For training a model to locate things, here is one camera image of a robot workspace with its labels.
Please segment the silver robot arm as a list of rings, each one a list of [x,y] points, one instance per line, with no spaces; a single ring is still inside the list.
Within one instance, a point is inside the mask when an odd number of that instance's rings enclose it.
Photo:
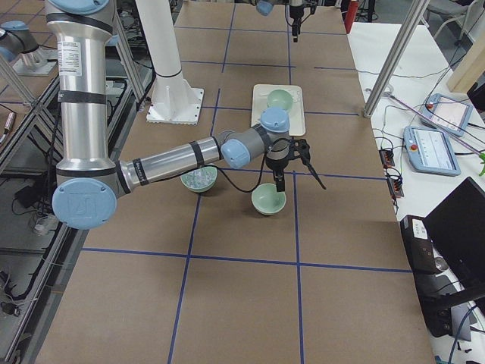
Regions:
[[[307,8],[307,1],[303,0],[289,0],[289,1],[273,1],[273,0],[255,0],[252,1],[256,11],[262,16],[268,16],[275,7],[284,7],[284,17],[287,26],[291,29],[291,37],[293,42],[299,41],[302,24],[305,18],[305,9]]]
[[[289,116],[269,108],[259,124],[242,133],[225,132],[131,162],[108,155],[105,47],[113,35],[112,1],[50,1],[48,27],[58,40],[64,156],[57,165],[52,208],[71,228],[90,230],[114,214],[117,199],[136,187],[168,180],[224,160],[241,168],[289,133]]]

